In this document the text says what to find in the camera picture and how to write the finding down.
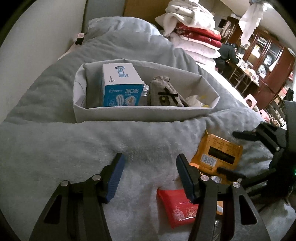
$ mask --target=ceiling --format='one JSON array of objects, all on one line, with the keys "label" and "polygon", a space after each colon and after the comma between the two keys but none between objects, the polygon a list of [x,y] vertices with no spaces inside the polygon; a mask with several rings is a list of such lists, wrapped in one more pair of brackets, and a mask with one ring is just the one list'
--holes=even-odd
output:
[{"label": "ceiling", "polygon": [[[249,7],[249,0],[221,0],[226,6],[228,6],[237,16],[243,16]],[[290,27],[280,14],[272,9],[268,8],[264,12],[263,19],[260,21],[261,27],[267,29],[269,32],[275,34],[280,42],[285,44],[296,52],[296,37],[292,33]]]}]

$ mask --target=glass jar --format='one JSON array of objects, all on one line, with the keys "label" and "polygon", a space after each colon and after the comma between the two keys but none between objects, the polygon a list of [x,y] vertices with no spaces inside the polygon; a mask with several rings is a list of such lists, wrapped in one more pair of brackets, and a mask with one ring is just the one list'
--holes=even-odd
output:
[{"label": "glass jar", "polygon": [[142,91],[138,106],[148,105],[148,95],[149,95],[149,86],[144,84],[143,91]]}]

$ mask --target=fabric storage bin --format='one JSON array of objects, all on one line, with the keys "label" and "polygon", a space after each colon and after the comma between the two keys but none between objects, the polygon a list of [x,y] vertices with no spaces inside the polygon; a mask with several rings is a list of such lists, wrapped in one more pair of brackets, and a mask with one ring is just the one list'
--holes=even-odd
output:
[{"label": "fabric storage bin", "polygon": [[[202,100],[209,107],[173,106],[118,106],[99,107],[102,103],[102,66],[107,63],[132,63],[141,79],[149,85],[154,77],[165,75],[183,96],[205,96]],[[218,103],[219,95],[201,76],[169,66],[128,59],[116,59],[83,64],[76,73],[73,87],[73,108],[78,123],[84,121],[184,121],[207,115]]]}]

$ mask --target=gray blanket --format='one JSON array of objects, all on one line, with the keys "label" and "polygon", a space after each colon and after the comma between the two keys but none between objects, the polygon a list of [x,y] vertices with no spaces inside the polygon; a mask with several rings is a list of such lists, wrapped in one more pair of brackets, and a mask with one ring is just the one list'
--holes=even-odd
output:
[{"label": "gray blanket", "polygon": [[[182,187],[176,156],[184,153],[191,160],[205,129],[243,145],[238,169],[246,175],[268,168],[272,155],[261,143],[231,135],[234,130],[253,129],[261,117],[237,101],[182,49],[175,49],[157,34],[153,26],[134,18],[93,20],[83,45],[46,69],[0,125],[0,208],[22,240],[28,240],[61,180],[85,181],[100,173],[117,152],[126,156],[126,166],[114,199],[104,205],[114,241],[188,239],[191,225],[172,230],[156,190]],[[201,74],[220,101],[210,115],[184,122],[75,123],[72,91],[78,68],[83,63],[120,58]],[[269,210],[263,220],[272,240],[280,240],[295,212],[284,202]]]}]

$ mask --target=blue gripper pad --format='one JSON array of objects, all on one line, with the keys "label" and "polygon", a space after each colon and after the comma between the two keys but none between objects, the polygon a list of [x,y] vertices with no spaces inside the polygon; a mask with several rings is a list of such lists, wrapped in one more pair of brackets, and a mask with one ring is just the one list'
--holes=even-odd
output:
[{"label": "blue gripper pad", "polygon": [[121,153],[117,153],[116,157],[114,158],[112,165],[113,166],[113,172],[108,180],[107,184],[107,193],[106,193],[106,201],[110,202],[110,200],[115,196],[123,169],[125,164],[124,155]]},{"label": "blue gripper pad", "polygon": [[177,164],[177,170],[181,178],[186,197],[192,203],[194,203],[196,199],[196,196],[194,194],[194,185],[187,169],[187,168],[190,168],[190,165],[184,154],[179,154],[177,156],[176,164]]}]

